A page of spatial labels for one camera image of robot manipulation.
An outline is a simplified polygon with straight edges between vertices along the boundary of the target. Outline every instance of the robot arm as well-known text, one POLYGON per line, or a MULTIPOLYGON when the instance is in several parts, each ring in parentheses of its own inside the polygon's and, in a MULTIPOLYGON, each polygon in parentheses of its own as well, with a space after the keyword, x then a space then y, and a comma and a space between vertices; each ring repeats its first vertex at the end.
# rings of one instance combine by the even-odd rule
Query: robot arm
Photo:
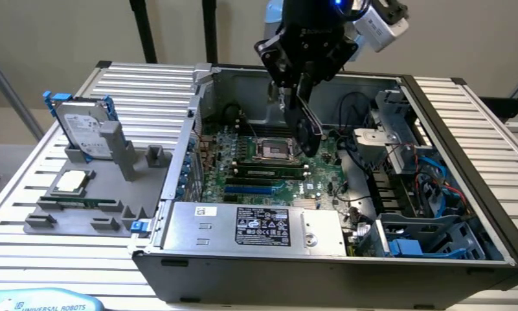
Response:
POLYGON ((276 36, 255 49, 279 87, 284 119, 308 157, 317 153, 323 128, 308 101, 313 86, 332 80, 359 50, 345 35, 355 23, 381 51, 407 30, 407 6, 397 0, 285 0, 276 36))

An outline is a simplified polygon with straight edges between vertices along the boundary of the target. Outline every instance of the motherboard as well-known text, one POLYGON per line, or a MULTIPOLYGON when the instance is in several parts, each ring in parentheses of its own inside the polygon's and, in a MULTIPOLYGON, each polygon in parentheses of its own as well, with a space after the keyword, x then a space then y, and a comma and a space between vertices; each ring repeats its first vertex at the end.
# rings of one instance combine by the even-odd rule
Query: motherboard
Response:
POLYGON ((323 137, 316 157, 307 157, 292 138, 240 135, 228 127, 203 136, 207 203, 336 209, 345 202, 333 191, 345 182, 337 137, 323 137))

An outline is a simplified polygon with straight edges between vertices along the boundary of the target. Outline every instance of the gray wall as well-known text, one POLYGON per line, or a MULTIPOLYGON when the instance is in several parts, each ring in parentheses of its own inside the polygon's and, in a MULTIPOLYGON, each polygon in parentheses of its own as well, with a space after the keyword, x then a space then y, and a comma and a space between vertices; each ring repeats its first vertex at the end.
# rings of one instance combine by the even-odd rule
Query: gray wall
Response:
MULTIPOLYGON (((259 64, 268 0, 219 0, 220 61, 259 64)), ((481 95, 518 81, 518 0, 404 0, 409 33, 348 70, 461 76, 481 95)), ((200 0, 148 0, 162 62, 206 61, 200 0)), ((26 103, 75 92, 98 60, 143 62, 128 0, 0 0, 0 66, 26 103)), ((7 106, 0 94, 0 106, 7 106)))

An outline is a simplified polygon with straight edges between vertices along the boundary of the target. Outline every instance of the circuit board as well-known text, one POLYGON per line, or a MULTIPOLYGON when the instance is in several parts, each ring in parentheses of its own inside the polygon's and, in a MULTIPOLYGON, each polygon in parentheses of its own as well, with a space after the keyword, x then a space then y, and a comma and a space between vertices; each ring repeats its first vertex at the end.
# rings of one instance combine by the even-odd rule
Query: circuit board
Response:
MULTIPOLYGON (((208 145, 211 156, 207 160, 208 165, 206 165, 203 202, 227 203, 226 187, 228 186, 228 180, 235 177, 235 171, 230 169, 235 159, 239 159, 248 165, 253 163, 259 166, 264 165, 265 159, 257 153, 257 143, 263 142, 264 146, 269 143, 272 152, 277 152, 279 145, 285 144, 287 140, 291 141, 291 139, 276 137, 240 136, 228 129, 215 133, 215 144, 208 145)), ((347 210, 345 204, 344 202, 336 203, 333 201, 335 197, 329 193, 329 187, 336 190, 345 181, 340 163, 336 161, 336 139, 325 137, 316 157, 309 158, 295 150, 289 150, 289 154, 289 160, 285 163, 292 163, 296 166, 303 165, 308 168, 308 173, 304 174, 303 180, 271 179, 273 188, 271 194, 230 193, 231 203, 337 209, 343 214, 347 210)))

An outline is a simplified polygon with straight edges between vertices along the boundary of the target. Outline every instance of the black pole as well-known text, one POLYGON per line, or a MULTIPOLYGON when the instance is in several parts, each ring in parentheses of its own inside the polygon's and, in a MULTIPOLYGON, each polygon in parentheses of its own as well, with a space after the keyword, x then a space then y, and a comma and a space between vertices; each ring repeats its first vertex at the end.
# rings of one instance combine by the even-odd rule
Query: black pole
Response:
POLYGON ((208 63, 219 63, 218 58, 218 0, 202 0, 204 13, 206 53, 208 63))
POLYGON ((156 47, 154 46, 152 29, 147 11, 147 0, 131 0, 131 8, 135 13, 136 25, 139 26, 142 48, 147 63, 158 63, 156 47))

